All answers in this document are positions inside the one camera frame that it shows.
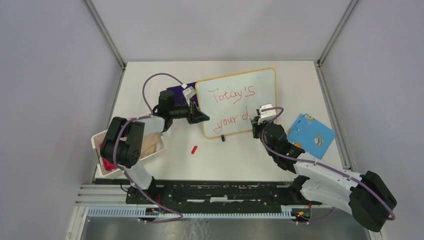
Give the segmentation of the red marker cap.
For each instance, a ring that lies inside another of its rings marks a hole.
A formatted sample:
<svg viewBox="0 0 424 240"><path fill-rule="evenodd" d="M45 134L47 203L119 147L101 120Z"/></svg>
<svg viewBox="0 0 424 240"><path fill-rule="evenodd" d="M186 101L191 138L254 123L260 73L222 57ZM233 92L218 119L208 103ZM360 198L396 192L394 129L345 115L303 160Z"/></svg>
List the red marker cap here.
<svg viewBox="0 0 424 240"><path fill-rule="evenodd" d="M194 154L195 154L195 152L196 152L197 148L198 148L198 146L197 146L197 145L195 145L195 146L193 147L193 149L191 150L191 154L192 154L192 155L194 155Z"/></svg>

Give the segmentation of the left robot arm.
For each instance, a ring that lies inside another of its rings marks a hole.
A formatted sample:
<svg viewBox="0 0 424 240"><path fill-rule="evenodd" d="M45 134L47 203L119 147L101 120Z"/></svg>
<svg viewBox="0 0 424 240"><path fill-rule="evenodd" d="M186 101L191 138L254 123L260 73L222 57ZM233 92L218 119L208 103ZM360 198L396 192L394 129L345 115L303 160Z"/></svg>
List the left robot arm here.
<svg viewBox="0 0 424 240"><path fill-rule="evenodd" d="M114 117L103 139L101 157L123 171L133 187L138 189L137 196L145 204L156 200L157 190L151 186L155 182L154 177L140 162L142 143L148 135L168 131L177 119L186 119L192 125L209 121L210 117L199 109L193 98L183 105L176 104L175 93L163 90L152 114L131 119Z"/></svg>

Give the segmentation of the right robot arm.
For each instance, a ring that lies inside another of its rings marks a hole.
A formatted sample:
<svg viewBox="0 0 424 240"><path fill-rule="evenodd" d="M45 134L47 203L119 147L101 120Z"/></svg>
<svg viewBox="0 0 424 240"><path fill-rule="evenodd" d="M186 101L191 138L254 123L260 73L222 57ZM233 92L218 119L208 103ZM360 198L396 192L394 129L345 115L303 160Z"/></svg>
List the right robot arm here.
<svg viewBox="0 0 424 240"><path fill-rule="evenodd" d="M276 165L296 174L289 188L295 204L319 202L350 215L364 228L379 232L387 221L395 219L397 200L375 172L365 174L343 170L320 161L299 159L305 151L290 143L280 124L251 119L252 135L260 139Z"/></svg>

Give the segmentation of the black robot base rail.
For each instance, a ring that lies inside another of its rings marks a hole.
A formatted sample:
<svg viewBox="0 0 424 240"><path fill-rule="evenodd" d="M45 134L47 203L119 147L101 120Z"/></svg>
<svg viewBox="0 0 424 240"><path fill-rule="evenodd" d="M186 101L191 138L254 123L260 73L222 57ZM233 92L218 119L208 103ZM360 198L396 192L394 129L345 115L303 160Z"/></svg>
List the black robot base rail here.
<svg viewBox="0 0 424 240"><path fill-rule="evenodd" d="M283 206L319 206L295 193L289 181L158 179L146 194L182 214L280 213Z"/></svg>

